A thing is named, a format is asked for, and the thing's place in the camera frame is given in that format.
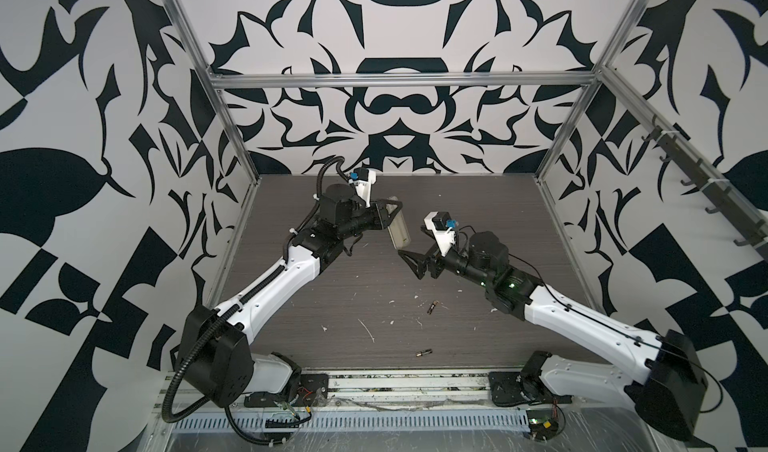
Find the white remote control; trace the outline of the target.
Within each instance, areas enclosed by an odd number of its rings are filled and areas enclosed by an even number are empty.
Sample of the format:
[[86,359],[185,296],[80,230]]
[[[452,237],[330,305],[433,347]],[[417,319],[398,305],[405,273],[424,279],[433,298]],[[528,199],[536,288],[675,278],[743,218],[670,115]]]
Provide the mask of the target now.
[[411,234],[402,211],[388,228],[388,232],[395,249],[402,250],[411,244]]

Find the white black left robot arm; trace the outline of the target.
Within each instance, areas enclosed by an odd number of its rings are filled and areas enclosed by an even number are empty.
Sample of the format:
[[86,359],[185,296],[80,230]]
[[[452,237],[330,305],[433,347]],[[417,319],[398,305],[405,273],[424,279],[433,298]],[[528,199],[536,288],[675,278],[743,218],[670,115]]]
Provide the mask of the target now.
[[[351,252],[345,244],[347,239],[392,225],[402,202],[371,199],[370,189],[368,183],[357,181],[333,184],[321,191],[307,223],[291,233],[281,258],[271,268],[219,305],[199,305],[189,313],[174,376],[162,404],[166,421],[179,421],[208,402],[226,408],[250,385],[260,392],[291,398],[296,389],[292,382],[300,367],[277,353],[255,358],[250,346],[296,292],[341,254]],[[183,382],[202,397],[184,413],[175,413],[173,403]]]

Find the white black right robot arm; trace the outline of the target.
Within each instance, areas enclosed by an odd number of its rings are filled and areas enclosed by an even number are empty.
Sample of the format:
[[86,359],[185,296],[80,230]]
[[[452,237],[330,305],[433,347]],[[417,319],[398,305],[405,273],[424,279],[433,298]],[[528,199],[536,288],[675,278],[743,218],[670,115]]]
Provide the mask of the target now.
[[513,266],[507,246],[490,231],[473,234],[459,248],[455,230],[423,230],[434,241],[427,252],[398,253],[417,278],[453,273],[481,287],[498,311],[558,333],[605,361],[544,353],[528,362],[532,376],[522,387],[621,405],[672,439],[692,440],[708,380],[687,336],[627,325],[556,292],[539,274]]

